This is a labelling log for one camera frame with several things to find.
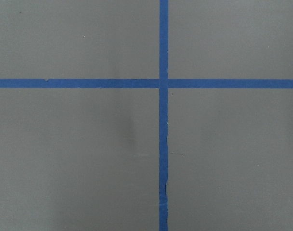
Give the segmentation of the blue horizontal tape line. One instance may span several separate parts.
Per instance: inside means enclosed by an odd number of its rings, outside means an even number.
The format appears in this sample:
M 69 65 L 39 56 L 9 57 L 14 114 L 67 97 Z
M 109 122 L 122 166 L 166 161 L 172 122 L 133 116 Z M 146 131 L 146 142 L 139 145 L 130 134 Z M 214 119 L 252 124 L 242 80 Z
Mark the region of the blue horizontal tape line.
M 293 89 L 293 79 L 0 79 L 0 88 Z

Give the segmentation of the blue vertical tape line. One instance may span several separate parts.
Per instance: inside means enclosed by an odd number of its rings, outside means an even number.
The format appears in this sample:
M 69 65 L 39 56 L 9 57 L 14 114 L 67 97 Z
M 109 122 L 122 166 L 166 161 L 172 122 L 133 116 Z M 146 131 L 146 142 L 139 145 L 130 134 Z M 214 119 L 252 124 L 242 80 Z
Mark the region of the blue vertical tape line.
M 168 230 L 168 26 L 169 2 L 159 1 L 159 230 Z

